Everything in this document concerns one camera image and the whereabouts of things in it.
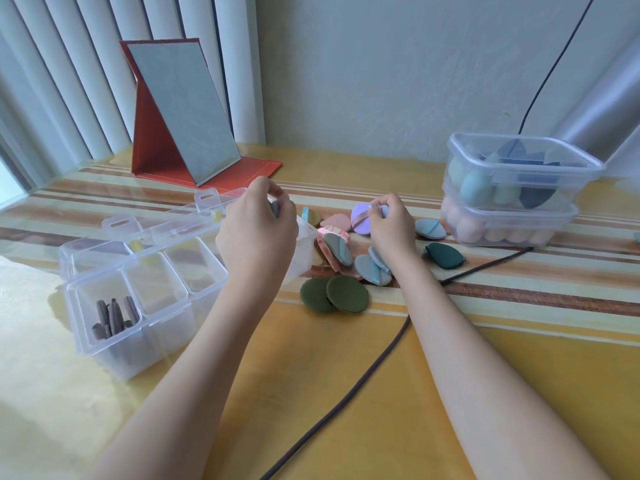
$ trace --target person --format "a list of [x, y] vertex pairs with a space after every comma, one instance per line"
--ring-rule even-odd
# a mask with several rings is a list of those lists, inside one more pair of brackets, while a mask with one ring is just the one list
[[[277, 198], [276, 218], [267, 195]], [[389, 206], [383, 219], [378, 205]], [[372, 202], [371, 238], [402, 289], [438, 392], [479, 480], [604, 479], [571, 429], [444, 293], [417, 252], [414, 220], [389, 194]], [[90, 480], [196, 480], [244, 350], [296, 246], [296, 206], [254, 180], [228, 208], [216, 243], [228, 282], [178, 361], [106, 448]]]

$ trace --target stacked plastic container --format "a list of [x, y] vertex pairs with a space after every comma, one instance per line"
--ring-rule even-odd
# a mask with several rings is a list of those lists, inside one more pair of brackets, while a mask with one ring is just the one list
[[[60, 247], [60, 273], [76, 350], [127, 380], [185, 346], [210, 313], [227, 270], [216, 236], [227, 206], [246, 189], [196, 193], [195, 202], [152, 219], [115, 216], [102, 222], [105, 239]], [[316, 229], [298, 218], [298, 240], [285, 281], [311, 268]], [[98, 300], [132, 297], [140, 320], [96, 339]]]
[[454, 133], [442, 217], [471, 246], [544, 246], [578, 215], [604, 164], [553, 138]]

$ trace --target cable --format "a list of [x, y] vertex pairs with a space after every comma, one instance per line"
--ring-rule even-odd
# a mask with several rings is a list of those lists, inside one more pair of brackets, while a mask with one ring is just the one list
[[[442, 280], [440, 284], [444, 287], [460, 278], [464, 278], [469, 274], [477, 273], [478, 271], [482, 271], [483, 269], [487, 269], [489, 267], [497, 266], [507, 261], [511, 261], [512, 259], [516, 259], [523, 254], [526, 254], [532, 251], [533, 248], [526, 248], [517, 253], [510, 254], [505, 256], [504, 258], [495, 259], [493, 261], [486, 262], [481, 264], [480, 266], [476, 266], [475, 268], [468, 269], [460, 274], [456, 274], [455, 276], [451, 276], [445, 280]], [[411, 316], [407, 315], [406, 320], [404, 321], [404, 325], [396, 335], [396, 337], [391, 341], [391, 343], [387, 346], [387, 348], [380, 354], [380, 356], [371, 364], [370, 368], [362, 375], [360, 379], [356, 382], [356, 384], [348, 391], [348, 393], [340, 400], [338, 404], [332, 407], [331, 411], [324, 415], [324, 417], [315, 423], [289, 450], [282, 455], [282, 457], [277, 460], [277, 462], [267, 470], [267, 472], [260, 477], [260, 480], [269, 480], [272, 476], [276, 475], [279, 469], [281, 469], [286, 462], [288, 462], [293, 455], [295, 455], [302, 446], [304, 446], [309, 439], [313, 435], [315, 435], [318, 431], [320, 431], [325, 425], [327, 425], [340, 411], [344, 409], [344, 407], [351, 402], [351, 400], [359, 393], [362, 386], [367, 383], [367, 381], [371, 378], [373, 373], [379, 368], [380, 364], [384, 362], [384, 360], [388, 357], [389, 354], [396, 348], [396, 345], [400, 342], [400, 339], [404, 336], [404, 332], [407, 328], [409, 328], [409, 323], [411, 323]]]
[[589, 3], [587, 3], [587, 8], [585, 8], [584, 11], [582, 12], [580, 20], [578, 20], [578, 24], [573, 29], [573, 31], [571, 33], [571, 36], [569, 37], [569, 40], [567, 40], [566, 43], [564, 44], [564, 48], [562, 49], [562, 52], [560, 52], [560, 55], [558, 55], [558, 58], [556, 59], [556, 62], [554, 62], [553, 66], [551, 66], [551, 70], [549, 70], [547, 76], [542, 81], [542, 84], [540, 84], [540, 87], [538, 88], [538, 92], [536, 93], [535, 96], [533, 96], [531, 104], [529, 104], [529, 107], [527, 108], [527, 112], [524, 113], [524, 118], [522, 119], [522, 122], [520, 124], [520, 129], [518, 130], [518, 134], [522, 134], [522, 129], [524, 128], [524, 123], [527, 120], [527, 116], [529, 115], [529, 112], [531, 111], [531, 108], [533, 107], [533, 104], [536, 102], [536, 99], [538, 99], [538, 96], [540, 95], [540, 92], [542, 91], [542, 88], [545, 87], [545, 84], [549, 80], [549, 77], [551, 77], [551, 74], [554, 71], [554, 69], [556, 68], [556, 65], [558, 65], [558, 62], [560, 62], [560, 59], [562, 59], [562, 56], [566, 52], [566, 49], [569, 47], [569, 44], [571, 43], [571, 40], [573, 40], [573, 36], [575, 35], [575, 33], [580, 28], [580, 25], [582, 24], [582, 21], [584, 20], [584, 17], [587, 15], [587, 12], [589, 11], [589, 8], [591, 8], [591, 4], [593, 3], [593, 1], [594, 0], [589, 0]]

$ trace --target gray wall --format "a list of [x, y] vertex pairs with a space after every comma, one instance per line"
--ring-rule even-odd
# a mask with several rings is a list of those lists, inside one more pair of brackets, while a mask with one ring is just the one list
[[[256, 0], [267, 143], [441, 161], [516, 133], [588, 0]], [[596, 0], [525, 134], [549, 134], [640, 27]]]

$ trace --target yellow tablecloth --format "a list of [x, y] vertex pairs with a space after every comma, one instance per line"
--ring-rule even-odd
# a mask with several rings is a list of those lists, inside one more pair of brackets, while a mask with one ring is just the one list
[[[275, 179], [325, 216], [394, 191], [438, 217], [444, 166], [241, 145], [284, 162]], [[100, 237], [114, 214], [151, 216], [193, 190], [134, 178], [131, 153], [94, 163], [0, 213], [0, 477], [75, 479], [175, 357], [120, 383], [75, 354], [55, 274], [57, 247]], [[607, 471], [640, 477], [640, 199], [611, 181], [581, 193], [581, 215], [552, 243], [448, 288], [501, 354], [558, 411]], [[366, 239], [361, 239], [366, 249]], [[464, 248], [466, 266], [508, 254]], [[314, 256], [308, 275], [326, 272]], [[435, 269], [439, 278], [450, 272]], [[207, 479], [256, 479], [366, 370], [400, 329], [395, 288], [370, 287], [368, 312], [318, 317], [283, 288], [252, 338]], [[410, 328], [356, 400], [278, 478], [472, 479]]]

